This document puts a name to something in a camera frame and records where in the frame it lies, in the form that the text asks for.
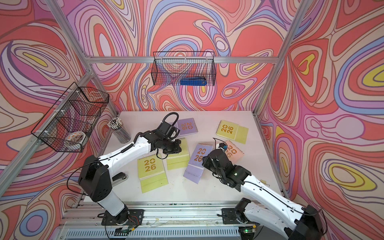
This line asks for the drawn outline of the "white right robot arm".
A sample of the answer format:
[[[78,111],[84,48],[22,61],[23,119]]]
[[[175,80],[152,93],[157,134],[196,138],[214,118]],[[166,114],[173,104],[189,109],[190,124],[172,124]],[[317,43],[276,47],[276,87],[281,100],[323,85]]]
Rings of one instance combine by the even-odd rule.
[[[286,240],[320,240],[327,232],[319,210],[311,205],[303,207],[276,193],[247,169],[233,165],[222,148],[203,157],[203,167],[222,184],[247,195],[235,207],[239,223],[260,224]]]

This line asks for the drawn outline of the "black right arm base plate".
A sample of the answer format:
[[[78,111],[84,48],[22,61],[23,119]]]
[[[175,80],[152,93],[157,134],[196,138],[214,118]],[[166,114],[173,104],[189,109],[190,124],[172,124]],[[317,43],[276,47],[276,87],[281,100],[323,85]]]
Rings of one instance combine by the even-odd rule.
[[[239,214],[236,213],[234,208],[223,208],[221,209],[221,213],[218,214],[219,217],[222,218],[224,225],[253,225],[254,222],[248,220],[241,220]]]

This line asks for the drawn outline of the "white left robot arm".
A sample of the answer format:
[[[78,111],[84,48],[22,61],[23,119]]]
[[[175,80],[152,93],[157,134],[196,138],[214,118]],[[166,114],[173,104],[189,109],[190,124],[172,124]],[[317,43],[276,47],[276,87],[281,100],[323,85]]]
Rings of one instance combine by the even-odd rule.
[[[121,173],[125,165],[150,152],[180,153],[181,141],[176,139],[179,134],[177,127],[161,122],[155,130],[138,133],[132,142],[110,154],[90,156],[85,160],[78,184],[93,202],[103,207],[121,225],[128,220],[130,212],[114,193],[113,178]]]

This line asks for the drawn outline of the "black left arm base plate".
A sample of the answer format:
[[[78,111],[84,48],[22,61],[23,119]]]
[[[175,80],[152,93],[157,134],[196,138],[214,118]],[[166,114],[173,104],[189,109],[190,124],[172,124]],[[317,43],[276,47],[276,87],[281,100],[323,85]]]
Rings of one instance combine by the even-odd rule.
[[[117,216],[112,216],[108,211],[105,211],[103,214],[100,214],[99,217],[102,217],[102,226],[137,227],[143,222],[144,212],[143,209],[128,209],[123,210],[123,212]]]

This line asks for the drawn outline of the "green desk calendar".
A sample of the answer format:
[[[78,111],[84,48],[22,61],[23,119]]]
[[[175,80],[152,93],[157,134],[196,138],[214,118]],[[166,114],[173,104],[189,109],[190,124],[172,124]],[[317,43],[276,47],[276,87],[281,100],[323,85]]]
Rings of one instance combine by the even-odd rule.
[[[142,193],[158,189],[169,183],[163,160],[156,155],[138,159],[138,177]]]
[[[246,144],[249,129],[238,124],[221,120],[217,129],[217,136],[223,137],[241,144]]]
[[[170,154],[168,155],[167,161],[167,170],[175,170],[179,168],[186,168],[188,166],[188,162],[190,160],[190,153],[188,142],[186,138],[181,138],[180,147],[182,151],[178,154]]]

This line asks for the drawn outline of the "pink desk calendar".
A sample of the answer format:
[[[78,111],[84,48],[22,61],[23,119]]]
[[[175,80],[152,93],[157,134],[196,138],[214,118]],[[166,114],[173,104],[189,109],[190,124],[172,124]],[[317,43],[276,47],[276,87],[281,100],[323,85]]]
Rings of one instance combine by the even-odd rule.
[[[232,164],[236,164],[243,156],[244,153],[230,140],[225,141],[227,144],[226,155]]]

